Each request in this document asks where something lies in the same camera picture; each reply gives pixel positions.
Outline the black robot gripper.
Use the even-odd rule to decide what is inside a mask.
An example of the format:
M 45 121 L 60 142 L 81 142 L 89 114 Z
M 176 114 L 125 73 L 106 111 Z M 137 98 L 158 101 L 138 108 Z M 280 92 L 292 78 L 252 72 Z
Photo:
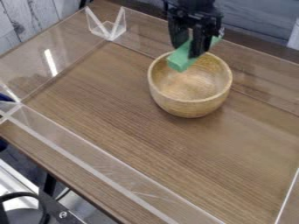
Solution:
M 162 0 L 172 47 L 178 48 L 189 38 L 189 57 L 200 57 L 211 48 L 213 36 L 220 35 L 223 12 L 216 0 Z

